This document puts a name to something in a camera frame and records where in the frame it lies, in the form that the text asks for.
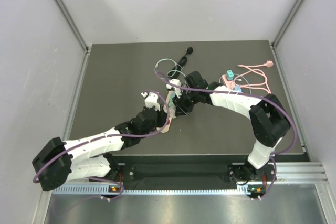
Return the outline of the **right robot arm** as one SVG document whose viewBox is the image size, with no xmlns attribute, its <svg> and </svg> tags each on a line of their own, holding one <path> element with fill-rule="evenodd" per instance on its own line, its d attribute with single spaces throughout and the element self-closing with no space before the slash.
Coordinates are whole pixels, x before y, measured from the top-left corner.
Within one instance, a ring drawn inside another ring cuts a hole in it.
<svg viewBox="0 0 336 224">
<path fill-rule="evenodd" d="M 231 90 L 219 82 L 208 83 L 198 71 L 188 74 L 185 82 L 187 85 L 184 86 L 177 79 L 169 81 L 175 91 L 175 115 L 185 115 L 196 104 L 204 103 L 228 109 L 249 119 L 256 141 L 240 169 L 241 173 L 233 177 L 242 181 L 261 177 L 275 148 L 293 126 L 279 99 L 273 94 L 263 97 Z"/>
</svg>

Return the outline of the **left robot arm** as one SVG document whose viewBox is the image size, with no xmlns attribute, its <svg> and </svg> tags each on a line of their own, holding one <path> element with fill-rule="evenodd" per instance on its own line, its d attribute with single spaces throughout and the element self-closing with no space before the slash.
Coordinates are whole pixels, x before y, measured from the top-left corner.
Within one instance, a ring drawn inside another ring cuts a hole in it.
<svg viewBox="0 0 336 224">
<path fill-rule="evenodd" d="M 43 191 L 51 191 L 65 182 L 86 177 L 114 180 L 119 168 L 110 152 L 124 150 L 146 137 L 160 133 L 169 122 L 164 108 L 144 107 L 136 117 L 94 136 L 63 141 L 52 138 L 32 161 L 33 182 Z"/>
</svg>

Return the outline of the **beige wooden power strip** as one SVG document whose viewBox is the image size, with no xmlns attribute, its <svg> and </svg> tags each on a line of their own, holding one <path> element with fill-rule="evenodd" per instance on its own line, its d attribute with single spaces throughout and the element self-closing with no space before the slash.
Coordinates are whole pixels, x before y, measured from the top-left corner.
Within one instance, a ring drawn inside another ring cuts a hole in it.
<svg viewBox="0 0 336 224">
<path fill-rule="evenodd" d="M 167 103 L 167 106 L 164 106 L 164 111 L 169 113 L 169 117 L 171 118 L 171 123 L 172 123 L 172 120 L 174 118 L 176 118 L 176 116 L 175 116 L 176 107 L 175 107 L 175 105 L 169 106 L 169 100 L 170 100 L 170 98 L 173 99 L 175 96 L 176 96 L 175 92 L 173 90 L 172 91 L 170 90 L 168 92 L 168 94 L 166 96 L 166 100 L 165 100 L 165 102 Z"/>
</svg>

